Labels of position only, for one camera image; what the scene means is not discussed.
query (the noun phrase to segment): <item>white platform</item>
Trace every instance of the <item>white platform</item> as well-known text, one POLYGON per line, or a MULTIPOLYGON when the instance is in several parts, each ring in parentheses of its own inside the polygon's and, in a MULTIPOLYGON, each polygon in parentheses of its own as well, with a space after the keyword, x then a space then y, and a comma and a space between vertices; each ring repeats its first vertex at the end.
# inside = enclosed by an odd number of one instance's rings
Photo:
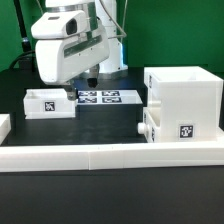
POLYGON ((224 165, 216 142, 1 147, 0 172, 224 165))
POLYGON ((75 117, 77 104, 142 104, 136 90, 80 91, 79 95, 79 100, 69 101, 64 89, 29 89, 23 99, 26 119, 75 117))

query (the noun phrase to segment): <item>green wall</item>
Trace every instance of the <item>green wall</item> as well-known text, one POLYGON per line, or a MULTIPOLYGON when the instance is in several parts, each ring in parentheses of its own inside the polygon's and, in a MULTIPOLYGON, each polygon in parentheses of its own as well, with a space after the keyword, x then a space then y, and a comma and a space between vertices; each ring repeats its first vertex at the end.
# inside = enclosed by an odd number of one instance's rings
MULTIPOLYGON (((40 12, 35 0, 20 1, 30 30, 40 12)), ((124 2, 117 0, 119 20, 124 2)), ((3 70, 22 48, 13 1, 1 1, 0 8, 3 70)), ((125 62, 130 67, 199 65, 224 76, 222 0, 129 0, 126 31, 125 62)))

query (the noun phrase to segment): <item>black table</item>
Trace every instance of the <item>black table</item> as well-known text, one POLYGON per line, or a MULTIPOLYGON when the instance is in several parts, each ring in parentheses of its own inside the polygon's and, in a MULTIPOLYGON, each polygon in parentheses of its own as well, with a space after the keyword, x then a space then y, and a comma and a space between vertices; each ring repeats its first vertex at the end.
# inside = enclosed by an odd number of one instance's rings
MULTIPOLYGON (((77 80, 77 87, 88 89, 85 80, 77 80)), ((145 141, 125 129, 125 123, 120 124, 123 129, 119 131, 127 135, 116 135, 117 126, 108 123, 115 128, 112 135, 101 133, 99 137, 97 128, 92 130, 89 124, 85 133, 91 134, 83 137, 77 131, 83 128, 79 123, 83 121, 87 125, 91 120, 89 114, 82 115, 81 112, 88 112, 82 108, 79 108, 80 119, 27 121, 22 100, 29 88, 47 86, 37 73, 20 70, 0 73, 0 113, 10 113, 12 119, 12 131, 4 146, 145 141)), ((145 103, 142 69, 130 69, 128 77, 102 81, 97 88, 137 89, 145 103)), ((141 116, 139 108, 130 109, 136 115, 133 124, 129 123, 134 127, 141 116)), ((119 111, 124 116, 125 110, 114 107, 110 111, 119 111)), ((97 127, 100 132, 105 130, 104 126, 97 127)), ((222 166, 0 174, 0 223, 3 224, 222 224, 223 208, 222 166)))

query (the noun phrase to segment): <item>white plastic part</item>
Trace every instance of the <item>white plastic part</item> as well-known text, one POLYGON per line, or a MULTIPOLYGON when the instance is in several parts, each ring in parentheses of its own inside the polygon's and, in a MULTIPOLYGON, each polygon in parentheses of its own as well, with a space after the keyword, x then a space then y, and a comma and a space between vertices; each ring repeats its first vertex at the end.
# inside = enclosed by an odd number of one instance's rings
MULTIPOLYGON (((95 1, 97 16, 102 20, 108 37, 117 35, 115 24, 108 17, 99 0, 95 1)), ((104 0, 104 4, 111 14, 112 18, 117 20, 117 3, 116 0, 104 0)), ((117 38, 109 39, 110 56, 107 60, 100 63, 100 73, 113 73, 126 70, 128 67, 123 62, 123 47, 117 38)))
POLYGON ((224 165, 219 141, 1 147, 0 172, 224 165))
POLYGON ((215 141, 223 80, 200 67, 145 68, 148 142, 215 141))
POLYGON ((32 26, 32 36, 36 39, 59 39, 68 36, 66 25, 74 19, 77 23, 77 31, 72 34, 78 34, 87 28, 87 19, 85 12, 71 11, 60 13, 44 13, 44 15, 32 26))
POLYGON ((138 123, 138 133, 144 135, 147 131, 147 126, 145 123, 138 123))
POLYGON ((102 38, 101 41, 78 52, 77 49, 73 49, 78 47, 77 36, 37 42, 38 69, 41 79, 46 84, 63 84, 109 57, 106 32, 101 22, 98 23, 99 28, 93 32, 93 35, 102 38))
POLYGON ((26 119, 75 117, 76 101, 67 99, 64 89, 27 90, 23 100, 26 119))
POLYGON ((45 4, 47 8, 52 8, 70 5, 80 5, 89 2, 94 2, 94 0, 46 0, 45 4))
POLYGON ((0 114, 0 145, 11 130, 9 114, 0 114))

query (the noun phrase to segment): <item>white box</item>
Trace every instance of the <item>white box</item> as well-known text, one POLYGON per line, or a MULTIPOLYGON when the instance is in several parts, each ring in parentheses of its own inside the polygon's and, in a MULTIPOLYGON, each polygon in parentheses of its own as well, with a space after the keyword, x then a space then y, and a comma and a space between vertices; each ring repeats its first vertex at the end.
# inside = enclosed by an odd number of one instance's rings
POLYGON ((9 114, 0 114, 0 145, 11 130, 9 114))
POLYGON ((23 100, 26 119, 75 117, 76 101, 64 89, 30 89, 23 100))
POLYGON ((145 68, 148 102, 140 132, 148 142, 212 141, 223 80, 200 67, 145 68))

